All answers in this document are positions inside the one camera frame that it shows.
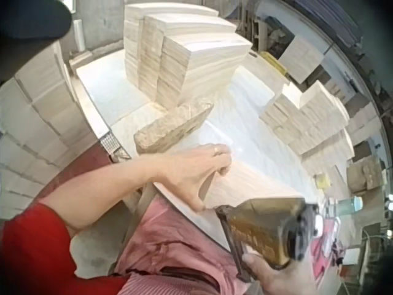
striped fabric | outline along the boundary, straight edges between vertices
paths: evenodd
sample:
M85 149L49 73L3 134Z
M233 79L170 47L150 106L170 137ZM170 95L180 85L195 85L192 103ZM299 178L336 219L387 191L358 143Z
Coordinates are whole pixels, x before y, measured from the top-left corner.
M118 295L208 295L217 292L207 284L162 275L133 273Z

red floor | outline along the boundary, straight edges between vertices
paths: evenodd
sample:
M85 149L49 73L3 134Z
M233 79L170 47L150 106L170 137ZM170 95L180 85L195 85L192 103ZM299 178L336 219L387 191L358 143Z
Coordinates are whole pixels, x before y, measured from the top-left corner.
M49 195L58 186L75 176L101 168L103 166L109 165L110 163L111 161L109 160L107 152L103 149L100 143L96 143L91 148L87 149L82 155L76 158L55 178L53 178L51 182L49 182L40 191L35 200L39 200Z

red sleeve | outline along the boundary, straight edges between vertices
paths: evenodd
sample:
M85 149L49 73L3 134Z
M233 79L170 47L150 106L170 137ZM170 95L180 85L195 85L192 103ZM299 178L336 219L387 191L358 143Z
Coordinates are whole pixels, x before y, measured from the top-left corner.
M4 226L1 258L5 273L22 294L117 294L121 277L77 278L70 236L61 218L36 204Z

forearm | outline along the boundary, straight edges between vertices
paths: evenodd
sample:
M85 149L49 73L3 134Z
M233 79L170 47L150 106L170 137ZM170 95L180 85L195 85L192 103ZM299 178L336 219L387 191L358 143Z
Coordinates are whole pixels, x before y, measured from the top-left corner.
M77 230L97 221L127 193L157 177L157 156L109 165L64 183L41 200Z

power tool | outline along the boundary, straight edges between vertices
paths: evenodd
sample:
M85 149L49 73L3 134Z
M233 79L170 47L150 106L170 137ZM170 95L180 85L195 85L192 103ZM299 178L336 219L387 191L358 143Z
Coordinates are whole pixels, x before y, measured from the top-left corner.
M216 214L238 269L238 278L251 283L256 277L241 260L245 246L260 253L277 270L287 267L291 261L303 260L316 235L319 207L298 197L250 199L236 207L218 206Z

